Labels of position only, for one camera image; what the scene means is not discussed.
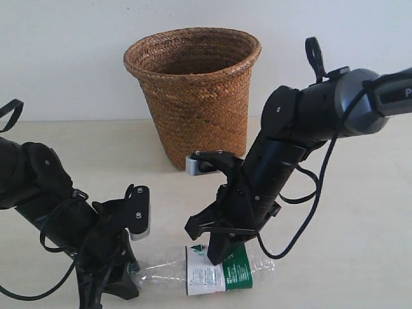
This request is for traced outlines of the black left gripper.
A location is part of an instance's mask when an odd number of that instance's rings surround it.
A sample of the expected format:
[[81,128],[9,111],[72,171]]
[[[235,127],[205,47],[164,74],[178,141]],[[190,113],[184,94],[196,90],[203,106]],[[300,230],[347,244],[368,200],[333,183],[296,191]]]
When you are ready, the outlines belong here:
[[102,309],[102,294],[137,298],[132,278],[140,265],[129,242],[135,203],[131,201],[71,201],[69,248],[77,253],[76,273],[99,276],[78,277],[79,309]]

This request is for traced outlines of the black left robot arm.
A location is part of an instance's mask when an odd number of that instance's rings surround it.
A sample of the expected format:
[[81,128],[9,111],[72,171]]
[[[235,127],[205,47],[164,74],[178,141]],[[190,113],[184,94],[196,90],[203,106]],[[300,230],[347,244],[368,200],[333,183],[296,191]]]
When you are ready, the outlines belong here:
[[138,189],[105,203],[87,203],[88,195],[73,188],[55,151],[26,142],[1,139],[1,209],[14,208],[39,230],[39,242],[51,253],[71,260],[63,278],[47,292],[25,296],[1,288],[20,301],[37,301],[59,289],[76,272],[80,308],[102,308],[102,294],[130,300],[139,291],[129,269],[138,263],[129,244],[129,223],[122,216],[136,205]]

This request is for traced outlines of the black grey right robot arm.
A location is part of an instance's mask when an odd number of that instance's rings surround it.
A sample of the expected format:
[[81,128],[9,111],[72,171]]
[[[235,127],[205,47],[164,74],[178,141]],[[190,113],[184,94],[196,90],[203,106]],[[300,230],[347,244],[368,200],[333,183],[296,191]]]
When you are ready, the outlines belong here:
[[305,89],[278,87],[267,99],[261,128],[246,157],[228,151],[196,151],[191,174],[221,171],[227,181],[216,199],[191,216],[191,239],[209,233],[212,264],[227,259],[280,210],[277,197],[299,164],[339,138],[372,135],[395,115],[411,112],[411,70],[379,75],[341,68]]

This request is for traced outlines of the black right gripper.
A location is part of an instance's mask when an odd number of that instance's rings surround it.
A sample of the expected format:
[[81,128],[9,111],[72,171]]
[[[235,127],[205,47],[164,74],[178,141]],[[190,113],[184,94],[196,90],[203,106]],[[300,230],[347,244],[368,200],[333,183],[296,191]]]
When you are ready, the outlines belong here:
[[185,225],[193,240],[210,232],[207,257],[213,265],[218,265],[244,243],[245,237],[253,238],[270,218],[277,216],[280,204],[269,201],[262,194],[252,194],[241,173],[243,160],[234,154],[226,151],[194,153],[200,154],[227,177],[227,182],[218,188],[216,200],[191,216]]

